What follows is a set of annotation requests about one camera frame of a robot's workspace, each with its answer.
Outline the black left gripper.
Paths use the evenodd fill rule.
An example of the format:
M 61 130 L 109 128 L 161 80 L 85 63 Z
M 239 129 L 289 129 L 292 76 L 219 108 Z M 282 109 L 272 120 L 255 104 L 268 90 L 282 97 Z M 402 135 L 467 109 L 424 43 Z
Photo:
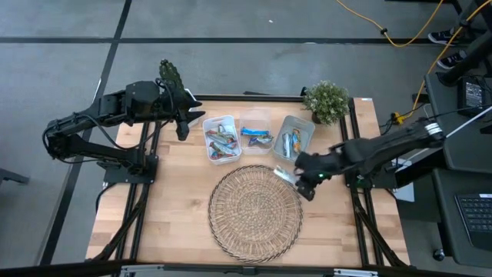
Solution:
M 186 90 L 163 90 L 162 96 L 162 121 L 174 121 L 176 134 L 179 141 L 184 141 L 189 134 L 188 121 L 194 121 L 205 115 L 204 111 L 189 111 L 202 105 L 201 102 L 190 96 Z

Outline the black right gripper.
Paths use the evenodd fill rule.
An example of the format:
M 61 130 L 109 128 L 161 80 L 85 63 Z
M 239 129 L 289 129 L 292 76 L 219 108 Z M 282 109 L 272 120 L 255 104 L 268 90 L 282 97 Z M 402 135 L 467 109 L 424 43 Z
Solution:
M 312 201 L 315 195 L 314 189 L 325 179 L 331 179 L 333 175 L 343 173 L 341 159 L 337 153 L 319 155 L 318 153 L 301 153 L 301 164 L 295 165 L 294 174 L 301 175 L 295 185 L 301 188 L 301 195 L 308 201 Z

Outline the white silver granola bar wrapper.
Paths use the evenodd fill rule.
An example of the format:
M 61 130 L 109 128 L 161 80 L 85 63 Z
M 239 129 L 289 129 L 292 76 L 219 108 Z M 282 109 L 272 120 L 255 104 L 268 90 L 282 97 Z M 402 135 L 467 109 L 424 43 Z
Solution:
M 287 183 L 293 185 L 293 186 L 295 186 L 296 182 L 298 181 L 298 178 L 296 175 L 294 175 L 293 173 L 290 173 L 286 169 L 283 169 L 279 165 L 277 165 L 274 168 L 274 174 L 276 176 L 278 176 L 279 178 L 283 179 L 284 181 L 286 181 Z

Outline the tall green cactus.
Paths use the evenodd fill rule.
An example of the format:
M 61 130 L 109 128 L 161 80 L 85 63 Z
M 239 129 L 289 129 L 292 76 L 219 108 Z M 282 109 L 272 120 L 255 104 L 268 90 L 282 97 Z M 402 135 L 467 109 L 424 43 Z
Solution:
M 176 98 L 185 98 L 186 91 L 183 86 L 181 76 L 177 68 L 172 62 L 167 59 L 162 59 L 159 65 L 159 74 L 161 83 L 165 88 L 168 88 Z

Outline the round woven straw mat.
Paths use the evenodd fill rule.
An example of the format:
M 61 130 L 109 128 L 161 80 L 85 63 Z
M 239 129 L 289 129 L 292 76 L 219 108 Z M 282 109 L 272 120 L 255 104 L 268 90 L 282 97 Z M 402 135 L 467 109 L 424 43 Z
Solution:
M 223 252 L 245 263 L 270 262 L 288 252 L 303 219 L 299 194 L 265 165 L 227 173 L 208 201 L 212 238 Z

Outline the bushy green potted plant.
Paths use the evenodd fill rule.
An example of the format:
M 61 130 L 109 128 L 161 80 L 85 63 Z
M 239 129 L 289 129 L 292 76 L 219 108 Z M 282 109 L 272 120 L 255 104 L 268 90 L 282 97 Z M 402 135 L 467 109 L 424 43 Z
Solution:
M 301 90 L 304 109 L 311 111 L 316 124 L 332 125 L 349 113 L 349 95 L 345 88 L 330 81 L 320 81 Z

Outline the black side desk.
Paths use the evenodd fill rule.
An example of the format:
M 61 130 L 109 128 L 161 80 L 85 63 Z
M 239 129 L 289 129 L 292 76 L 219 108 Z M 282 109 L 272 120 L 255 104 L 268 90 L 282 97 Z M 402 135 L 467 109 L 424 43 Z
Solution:
M 455 195 L 492 194 L 492 78 L 481 78 L 490 92 L 486 108 L 474 117 L 458 113 L 457 80 L 440 82 L 439 73 L 424 82 L 434 119 L 446 135 L 434 157 L 442 163 L 431 171 L 441 221 L 442 249 L 460 265 L 492 268 L 492 252 L 471 245 L 460 217 Z

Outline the black laptop keyboard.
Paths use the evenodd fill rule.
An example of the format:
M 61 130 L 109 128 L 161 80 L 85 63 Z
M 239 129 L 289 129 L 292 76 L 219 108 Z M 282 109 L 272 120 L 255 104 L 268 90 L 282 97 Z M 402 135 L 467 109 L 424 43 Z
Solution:
M 471 245 L 492 252 L 492 194 L 455 195 Z

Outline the black power adapter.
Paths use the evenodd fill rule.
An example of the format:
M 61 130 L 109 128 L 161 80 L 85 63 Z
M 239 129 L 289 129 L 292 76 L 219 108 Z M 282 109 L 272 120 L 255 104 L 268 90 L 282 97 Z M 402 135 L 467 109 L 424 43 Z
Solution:
M 480 114 L 488 103 L 489 88 L 476 75 L 463 76 L 457 87 L 458 113 L 467 117 Z

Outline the person's shoe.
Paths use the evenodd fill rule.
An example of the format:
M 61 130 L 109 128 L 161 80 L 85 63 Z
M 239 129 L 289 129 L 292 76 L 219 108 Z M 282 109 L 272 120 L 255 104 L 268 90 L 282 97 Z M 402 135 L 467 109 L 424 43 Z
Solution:
M 460 50 L 459 52 L 455 52 L 452 55 L 448 55 L 444 58 L 441 58 L 437 61 L 437 66 L 443 70 L 451 70 L 457 64 L 462 62 L 467 57 L 467 53 L 464 50 Z
M 435 44 L 440 44 L 440 45 L 455 45 L 459 42 L 460 36 L 454 36 L 455 35 L 455 29 L 451 28 L 445 31 L 440 31 L 440 32 L 430 32 L 427 35 L 427 38 L 435 43 Z

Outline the grey stand foot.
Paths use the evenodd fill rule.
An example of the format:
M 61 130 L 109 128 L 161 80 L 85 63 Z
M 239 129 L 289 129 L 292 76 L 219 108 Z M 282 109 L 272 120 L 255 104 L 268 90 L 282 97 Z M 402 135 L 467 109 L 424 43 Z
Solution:
M 11 172 L 7 169 L 0 168 L 0 185 L 4 181 L 12 181 L 21 185 L 26 185 L 28 184 L 29 180 L 29 177 L 19 175 L 18 173 Z

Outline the white plastic handled bin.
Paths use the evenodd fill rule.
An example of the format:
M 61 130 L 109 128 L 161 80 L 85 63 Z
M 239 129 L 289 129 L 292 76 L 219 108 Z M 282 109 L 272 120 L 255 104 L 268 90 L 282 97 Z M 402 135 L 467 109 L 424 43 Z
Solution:
M 232 163 L 236 162 L 239 160 L 241 157 L 241 146 L 240 146 L 240 139 L 239 135 L 235 126 L 235 121 L 234 117 L 232 115 L 224 115 L 216 118 L 210 118 L 204 120 L 202 123 L 202 128 L 203 128 L 203 133 L 204 133 L 204 141 L 205 141 L 205 146 L 208 154 L 208 159 L 215 165 L 224 165 L 227 163 Z M 234 149 L 236 154 L 230 158 L 226 159 L 219 159 L 219 160 L 211 160 L 210 155 L 212 152 L 215 150 L 209 146 L 211 142 L 215 142 L 214 140 L 210 139 L 209 137 L 206 136 L 206 131 L 208 130 L 215 130 L 217 132 L 222 132 L 224 134 L 230 134 L 233 135 L 236 139 L 236 142 L 232 142 L 230 144 L 222 144 L 226 145 L 230 149 Z
M 302 153 L 302 152 L 307 150 L 307 148 L 311 142 L 311 139 L 312 139 L 312 136 L 313 136 L 314 130 L 315 130 L 315 125 L 313 122 L 309 122 L 309 121 L 304 120 L 302 118 L 294 117 L 293 115 L 288 115 L 284 118 L 284 121 L 282 122 L 281 127 L 279 129 L 278 136 L 276 138 L 273 150 L 274 150 L 274 154 L 278 158 L 288 160 L 291 162 L 294 162 L 297 159 L 297 157 L 300 155 L 300 154 L 296 154 L 292 148 L 292 131 L 294 128 L 299 129 L 300 133 L 301 133 L 301 153 Z M 283 152 L 282 135 L 285 132 L 288 132 L 291 134 L 291 157 L 290 158 L 286 158 L 284 156 L 284 152 Z

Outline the black aluminium rail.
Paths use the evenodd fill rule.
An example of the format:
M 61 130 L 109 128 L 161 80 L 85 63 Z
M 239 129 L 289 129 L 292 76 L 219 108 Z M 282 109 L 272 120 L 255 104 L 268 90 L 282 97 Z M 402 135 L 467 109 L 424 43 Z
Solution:
M 282 95 L 218 95 L 204 94 L 194 95 L 200 101 L 225 101 L 225 102 L 303 102 L 301 96 Z
M 118 273 L 144 271 L 221 272 L 253 276 L 258 274 L 311 274 L 328 277 L 480 277 L 448 272 L 420 270 L 415 267 L 388 267 L 368 265 L 361 268 L 297 267 L 270 265 L 199 265 L 199 264 L 151 264 L 122 259 L 111 261 L 89 260 L 86 262 L 37 265 L 30 267 L 0 269 L 0 277 L 100 277 Z

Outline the clear plastic handled bin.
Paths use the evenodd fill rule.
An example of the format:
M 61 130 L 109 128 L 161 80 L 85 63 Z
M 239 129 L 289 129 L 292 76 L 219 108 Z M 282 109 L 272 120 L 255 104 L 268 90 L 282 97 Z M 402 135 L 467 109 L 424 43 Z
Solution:
M 241 129 L 250 128 L 257 130 L 268 130 L 270 135 L 273 136 L 271 131 L 271 112 L 269 109 L 256 108 L 247 109 L 241 112 L 239 118 L 239 135 L 241 139 L 241 148 L 245 155 L 266 155 L 273 147 L 274 138 L 269 147 L 265 146 L 249 146 L 248 141 L 251 136 L 241 135 Z

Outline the black aluminium frame rails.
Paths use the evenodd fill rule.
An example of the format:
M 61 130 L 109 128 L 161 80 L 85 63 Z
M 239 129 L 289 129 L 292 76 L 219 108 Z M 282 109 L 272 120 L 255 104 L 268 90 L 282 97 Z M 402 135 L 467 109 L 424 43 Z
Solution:
M 358 184 L 358 171 L 356 169 L 350 169 L 344 173 L 344 179 L 350 192 L 351 204 L 354 211 L 354 224 L 362 266 L 371 265 L 364 231 L 366 229 L 369 231 L 372 241 L 376 265 L 385 266 L 384 260 L 387 260 L 389 266 L 408 267 L 408 264 L 397 256 L 397 253 L 391 249 L 382 234 L 379 233 L 371 189 L 366 185 Z
M 159 157 L 155 154 L 158 147 L 158 139 L 161 128 L 165 125 L 166 122 L 164 124 L 156 122 L 154 132 L 148 136 L 148 139 L 151 139 L 150 153 L 144 156 L 147 168 L 141 175 L 131 175 L 129 181 L 125 180 L 125 183 L 129 183 L 130 186 L 120 228 L 102 251 L 94 258 L 91 258 L 90 261 L 109 261 L 112 255 L 115 255 L 114 261 L 122 260 L 128 231 L 133 225 L 135 225 L 135 230 L 129 258 L 130 260 L 136 260 L 150 185 L 155 182 L 158 169 Z

